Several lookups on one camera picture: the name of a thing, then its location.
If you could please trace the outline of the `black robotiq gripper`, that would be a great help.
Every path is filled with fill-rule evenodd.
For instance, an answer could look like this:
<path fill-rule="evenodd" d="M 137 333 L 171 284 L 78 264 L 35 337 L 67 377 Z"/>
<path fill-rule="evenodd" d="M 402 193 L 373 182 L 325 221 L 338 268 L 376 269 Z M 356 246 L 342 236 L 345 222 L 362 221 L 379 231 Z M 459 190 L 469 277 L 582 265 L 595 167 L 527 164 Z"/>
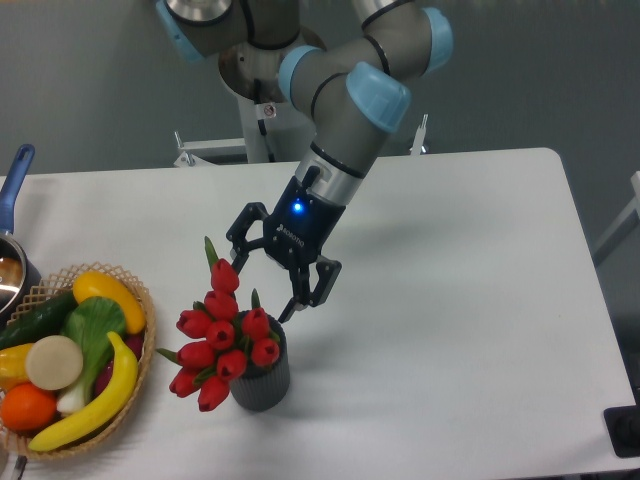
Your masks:
<path fill-rule="evenodd" d="M 339 261 L 320 256 L 322 247 L 346 210 L 312 191 L 318 175 L 292 177 L 271 212 L 261 202 L 247 203 L 226 233 L 232 244 L 232 267 L 240 273 L 252 251 L 263 249 L 268 257 L 287 269 L 292 296 L 278 317 L 288 322 L 296 311 L 324 304 L 342 270 Z M 248 240 L 256 222 L 263 236 Z M 310 264 L 317 282 L 311 287 Z"/>

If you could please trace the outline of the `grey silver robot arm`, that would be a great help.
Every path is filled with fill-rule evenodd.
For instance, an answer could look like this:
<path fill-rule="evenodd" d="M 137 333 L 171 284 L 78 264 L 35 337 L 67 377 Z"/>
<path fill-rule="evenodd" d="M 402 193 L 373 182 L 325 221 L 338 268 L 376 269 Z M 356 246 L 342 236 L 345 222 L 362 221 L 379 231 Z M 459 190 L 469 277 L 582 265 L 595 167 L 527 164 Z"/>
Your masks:
<path fill-rule="evenodd" d="M 446 17 L 413 1 L 357 1 L 362 35 L 325 50 L 300 22 L 296 1 L 159 1 L 156 12 L 180 54 L 219 59 L 220 75 L 254 110 L 245 142 L 256 152 L 267 109 L 293 110 L 314 136 L 272 210 L 246 205 L 227 232 L 241 270 L 261 249 L 284 268 L 292 296 L 280 314 L 323 304 L 340 272 L 322 247 L 410 105 L 407 81 L 453 52 Z"/>

